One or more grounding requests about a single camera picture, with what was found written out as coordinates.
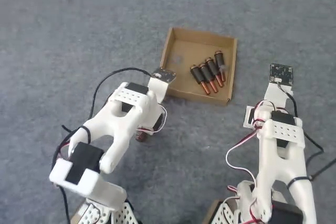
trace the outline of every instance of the cylindrical object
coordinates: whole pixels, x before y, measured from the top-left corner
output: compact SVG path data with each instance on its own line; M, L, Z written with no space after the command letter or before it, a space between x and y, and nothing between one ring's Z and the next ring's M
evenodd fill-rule
M192 65L190 67L190 73L193 75L193 77L195 78L195 80L197 81L198 84L200 84L204 90L204 92L209 95L210 94L210 90L208 88L208 86L205 83L205 78L202 74L202 72L200 71L199 67L196 65Z
M216 80L218 82L218 85L220 87L222 87L223 86L223 82L222 82L221 72L219 71L219 68L215 64L214 60L212 58L207 58L205 60L205 62L208 65L209 70L212 73L212 75L216 78Z
M202 63L200 64L199 68L201 69L202 74L205 77L206 82L210 83L212 90L217 93L218 89L214 83L214 77L212 76L212 74L210 73L208 67L206 66L206 64Z
M216 60L216 65L219 68L222 81L224 83L226 78L225 78L225 62L224 62L224 56L223 56L222 51L220 50L215 51L215 60Z

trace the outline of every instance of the perforated metal plate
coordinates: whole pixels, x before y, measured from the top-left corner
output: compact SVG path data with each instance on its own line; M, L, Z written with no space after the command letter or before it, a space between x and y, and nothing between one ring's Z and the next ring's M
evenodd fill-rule
M130 204L124 203L123 208L114 213L115 224L138 224Z
M219 206L216 215L214 216L211 224L234 224L234 214L227 204L223 203Z

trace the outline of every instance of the black cable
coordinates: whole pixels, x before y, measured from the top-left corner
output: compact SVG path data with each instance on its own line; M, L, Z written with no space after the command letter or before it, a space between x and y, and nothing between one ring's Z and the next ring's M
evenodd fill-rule
M309 181L312 181L312 178L311 176L302 176L302 177L296 177L294 179L292 179L288 185L287 185L287 189L289 189L289 187L295 182L295 181L298 181L298 180L309 180Z
M286 92L285 90L283 90L282 89L282 87L281 87L281 85L280 85L280 83L278 82L278 88L282 91L282 92L284 92L287 96L288 96L288 98L293 102L293 106L294 106L294 115L295 115L295 117L296 118L298 118L299 117L299 115L298 115L298 106L297 106L297 104L296 104L296 101L295 101L295 99L294 99L294 97L290 94L290 93L288 93L288 92ZM323 147L321 146L321 145L319 145L317 142L315 142L305 131L303 131L303 134L304 134L304 136L313 144L313 145L315 145L318 149L320 149L322 152L324 152L324 149L323 149Z
M323 173L325 170L329 169L334 164L336 164L336 158L333 159L331 162L329 162L325 167L323 167L322 169L318 170L316 173L311 175L311 180L313 181L314 179L316 179L321 173Z
M319 145L317 142L315 142L305 131L303 131L304 136L313 143L318 149L320 149L322 152L324 152L324 149L321 145Z
M324 153L324 151L318 151L318 152L312 154L310 157L308 157L307 160L306 160L306 168L308 169L308 166L309 166L310 162L311 162L315 157L317 157L317 156L319 156L319 155L321 155L321 154L323 154L323 153Z
M65 208L65 215L67 217L67 223L71 224L70 216L69 216L69 206L68 206L67 195L66 195L63 187L60 186L59 189L61 190L61 193L63 195L63 201L64 201L64 208Z
M62 124L61 127L63 128L63 130L65 130L68 133L70 133L72 131L69 128L67 128L64 124Z
M119 70L116 70L116 71L113 71L113 72L109 73L107 76L105 76L105 78L103 78L100 81L100 83L96 87L96 90L94 91L95 93L93 94L92 105L91 105L91 110L90 110L90 115L89 115L88 120L91 119L92 116L93 116L93 111L94 111L95 102L96 102L96 96L97 96L98 90L99 90L100 86L102 85L102 83L104 81L106 81L106 79L108 79L109 77L115 75L116 73L121 73L121 72L128 71L128 70L134 70L134 71L142 72L147 76L151 76L151 74L148 73L146 70L143 70L143 69L140 69L140 68L132 68L132 67L131 68L122 68L122 69L119 69Z

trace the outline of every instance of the circuit board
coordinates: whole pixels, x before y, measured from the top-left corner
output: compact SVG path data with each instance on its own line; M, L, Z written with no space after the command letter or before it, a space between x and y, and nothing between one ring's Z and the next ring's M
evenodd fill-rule
M269 66L269 82L293 86L293 67L271 64Z

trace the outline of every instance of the red and white wire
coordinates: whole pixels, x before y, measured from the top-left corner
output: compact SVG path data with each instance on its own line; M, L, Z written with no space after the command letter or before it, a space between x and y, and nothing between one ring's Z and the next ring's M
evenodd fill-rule
M156 131L148 130L148 129L145 129L145 128L139 128L139 129L137 129L137 131L142 131L142 132L146 132L146 133L157 133L157 132L159 132L163 129L163 126L166 124L168 112L167 112L167 109L163 105L161 105L161 104L159 104L159 105L161 106L161 108L164 111L164 119L163 119L163 123L161 124L161 126Z
M234 166L232 164L230 164L229 160L228 160L228 156L230 154L231 151L233 151L235 148L237 147L240 147L242 146L243 144L245 144L247 141L249 141L251 138L253 138L256 134L257 134L257 130L258 129L255 129L254 131L252 131L250 134L248 134L247 136L245 136L242 140L240 140L236 145L234 145L231 149L229 149L225 155L225 161L227 163L227 165L233 169L236 169L236 170L243 170L245 172L247 172L253 179L253 182L254 182L254 185L256 186L257 185L257 182L256 182L256 178L254 177L253 173L249 170L249 169L246 169L244 167L239 167L239 166Z
M255 105L254 109L257 110L257 108L259 108L261 105L263 105L264 102L269 102L269 103L272 105L272 107L275 109L275 105L274 105L274 103L272 103L272 102L269 101L269 100L261 100L260 102L258 102L258 103Z
M234 186L230 186L230 185L228 185L226 188L227 188L229 191L232 191L232 192L234 192L234 193L237 193L237 192L238 192L238 189L237 189L236 187L234 187Z

